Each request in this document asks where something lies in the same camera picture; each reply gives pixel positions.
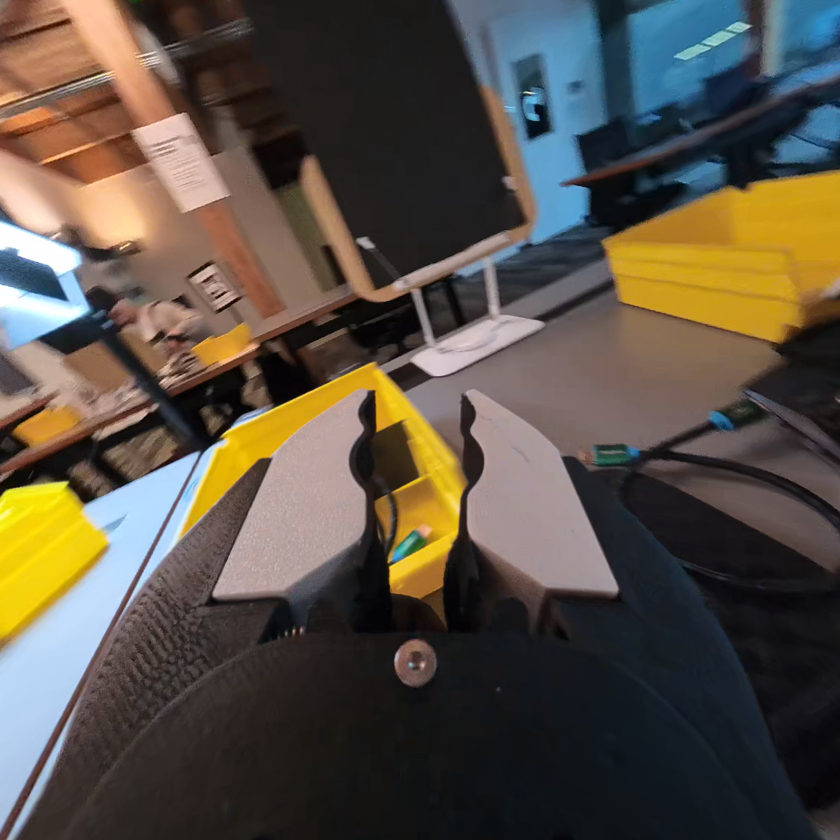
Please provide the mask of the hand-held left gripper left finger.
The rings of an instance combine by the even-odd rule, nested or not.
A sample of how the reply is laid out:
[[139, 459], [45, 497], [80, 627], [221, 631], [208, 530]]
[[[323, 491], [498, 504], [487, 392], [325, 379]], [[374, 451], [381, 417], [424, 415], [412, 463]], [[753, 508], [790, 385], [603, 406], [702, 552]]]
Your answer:
[[356, 390], [271, 456], [211, 595], [273, 602], [283, 632], [390, 632], [389, 566], [375, 512], [376, 398]]

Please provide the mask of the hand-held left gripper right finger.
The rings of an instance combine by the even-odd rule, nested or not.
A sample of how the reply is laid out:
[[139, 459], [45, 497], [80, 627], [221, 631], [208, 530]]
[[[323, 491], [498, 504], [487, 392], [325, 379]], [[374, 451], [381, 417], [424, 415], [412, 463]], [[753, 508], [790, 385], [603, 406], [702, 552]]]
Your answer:
[[561, 452], [478, 390], [460, 398], [466, 485], [445, 565], [445, 622], [478, 632], [505, 615], [526, 632], [561, 600], [616, 602], [620, 586]]

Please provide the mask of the yellow divided plastic bin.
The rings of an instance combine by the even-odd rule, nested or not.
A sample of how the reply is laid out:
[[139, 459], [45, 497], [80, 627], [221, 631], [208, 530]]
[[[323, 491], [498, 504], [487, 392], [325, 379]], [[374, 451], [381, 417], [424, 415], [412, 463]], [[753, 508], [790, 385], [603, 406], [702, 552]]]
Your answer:
[[182, 498], [190, 502], [190, 507], [178, 537], [183, 538], [256, 461], [272, 456], [317, 415], [359, 390], [375, 393], [378, 432], [402, 425], [417, 472], [417, 478], [392, 491], [398, 516], [396, 543], [419, 526], [430, 527], [427, 544], [391, 566], [392, 591], [424, 598], [440, 590], [458, 530], [466, 478], [453, 450], [393, 378], [376, 364], [367, 364], [228, 430], [193, 473]]

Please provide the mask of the yellow plastic bins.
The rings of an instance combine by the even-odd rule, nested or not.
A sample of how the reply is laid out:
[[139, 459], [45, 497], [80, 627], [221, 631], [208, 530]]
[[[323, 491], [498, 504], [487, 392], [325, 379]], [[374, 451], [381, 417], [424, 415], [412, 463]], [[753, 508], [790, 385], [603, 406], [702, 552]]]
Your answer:
[[839, 173], [727, 186], [603, 248], [620, 302], [780, 343], [838, 319]]

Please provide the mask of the black hdmi switch box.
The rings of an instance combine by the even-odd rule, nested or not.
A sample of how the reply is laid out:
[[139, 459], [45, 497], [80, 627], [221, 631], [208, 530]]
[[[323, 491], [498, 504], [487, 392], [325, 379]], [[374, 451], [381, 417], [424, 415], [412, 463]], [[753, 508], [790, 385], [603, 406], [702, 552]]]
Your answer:
[[782, 363], [751, 379], [742, 393], [798, 434], [816, 453], [838, 465], [838, 371]]

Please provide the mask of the small yellow plastic bin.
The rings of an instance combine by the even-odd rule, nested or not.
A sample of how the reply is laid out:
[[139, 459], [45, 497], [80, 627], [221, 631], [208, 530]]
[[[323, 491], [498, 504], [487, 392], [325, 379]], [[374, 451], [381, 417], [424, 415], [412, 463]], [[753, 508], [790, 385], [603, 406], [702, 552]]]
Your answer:
[[224, 364], [258, 347], [253, 338], [249, 325], [240, 323], [225, 333], [197, 343], [191, 348], [191, 353], [203, 366]]
[[18, 424], [12, 436], [27, 448], [38, 447], [68, 433], [83, 421], [73, 406], [48, 406]]
[[65, 481], [1, 499], [1, 643], [66, 594], [109, 549], [109, 536]]

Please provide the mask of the black light stand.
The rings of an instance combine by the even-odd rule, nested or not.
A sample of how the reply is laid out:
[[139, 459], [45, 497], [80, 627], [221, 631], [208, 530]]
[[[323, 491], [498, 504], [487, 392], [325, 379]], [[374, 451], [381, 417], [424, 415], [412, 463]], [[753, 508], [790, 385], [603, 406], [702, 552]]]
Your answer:
[[88, 293], [91, 314], [40, 342], [57, 351], [65, 365], [98, 393], [136, 391], [158, 404], [165, 390], [163, 370], [178, 355], [166, 357], [111, 321], [108, 312], [115, 298], [120, 297], [92, 289]]

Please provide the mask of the black and white tag poster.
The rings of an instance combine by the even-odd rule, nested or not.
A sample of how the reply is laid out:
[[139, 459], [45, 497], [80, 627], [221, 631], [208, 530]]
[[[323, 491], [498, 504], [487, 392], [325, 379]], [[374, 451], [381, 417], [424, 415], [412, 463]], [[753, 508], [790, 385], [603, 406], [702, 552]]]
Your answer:
[[201, 297], [213, 314], [234, 308], [244, 295], [216, 262], [208, 261], [185, 277], [191, 288]]

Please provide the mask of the led light panel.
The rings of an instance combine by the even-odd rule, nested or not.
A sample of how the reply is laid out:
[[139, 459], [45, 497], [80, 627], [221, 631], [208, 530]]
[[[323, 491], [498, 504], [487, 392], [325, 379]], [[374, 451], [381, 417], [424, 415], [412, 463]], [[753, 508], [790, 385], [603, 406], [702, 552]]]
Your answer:
[[2, 348], [15, 350], [91, 314], [72, 247], [1, 222]]

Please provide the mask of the white paper notice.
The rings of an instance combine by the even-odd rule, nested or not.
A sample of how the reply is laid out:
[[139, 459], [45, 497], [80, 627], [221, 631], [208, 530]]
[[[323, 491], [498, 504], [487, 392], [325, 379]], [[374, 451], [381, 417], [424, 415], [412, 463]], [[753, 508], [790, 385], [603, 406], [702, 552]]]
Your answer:
[[134, 129], [132, 136], [181, 213], [230, 197], [224, 179], [186, 113]]

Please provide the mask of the long desk with black chairs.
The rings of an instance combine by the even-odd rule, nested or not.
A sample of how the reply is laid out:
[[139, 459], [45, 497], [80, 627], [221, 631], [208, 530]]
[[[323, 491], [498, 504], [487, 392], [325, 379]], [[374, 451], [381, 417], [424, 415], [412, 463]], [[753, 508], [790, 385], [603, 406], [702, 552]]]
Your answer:
[[664, 209], [686, 189], [663, 182], [669, 174], [698, 163], [723, 167], [723, 184], [739, 188], [780, 175], [810, 172], [818, 164], [776, 160], [776, 146], [792, 137], [822, 106], [838, 107], [834, 66], [809, 69], [797, 78], [751, 78], [739, 67], [705, 81], [698, 102], [688, 109], [671, 103], [656, 117], [666, 133], [653, 143], [631, 145], [629, 119], [617, 118], [576, 141], [584, 173], [562, 186], [590, 192], [589, 218], [615, 231]]

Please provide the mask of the black board with wooden frame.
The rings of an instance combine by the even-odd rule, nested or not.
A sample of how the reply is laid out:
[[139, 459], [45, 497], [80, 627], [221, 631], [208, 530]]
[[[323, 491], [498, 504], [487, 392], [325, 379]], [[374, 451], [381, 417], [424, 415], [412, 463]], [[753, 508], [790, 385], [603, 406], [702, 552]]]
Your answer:
[[358, 298], [395, 300], [530, 239], [516, 133], [446, 2], [243, 6], [301, 132], [301, 186]]

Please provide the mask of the phone icon wall sign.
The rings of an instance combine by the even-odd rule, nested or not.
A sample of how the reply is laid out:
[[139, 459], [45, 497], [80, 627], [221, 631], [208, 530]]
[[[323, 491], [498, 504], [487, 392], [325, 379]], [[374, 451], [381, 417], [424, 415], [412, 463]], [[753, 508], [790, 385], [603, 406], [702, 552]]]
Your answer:
[[532, 141], [553, 131], [550, 91], [542, 54], [531, 54], [511, 64], [516, 110], [526, 140]]

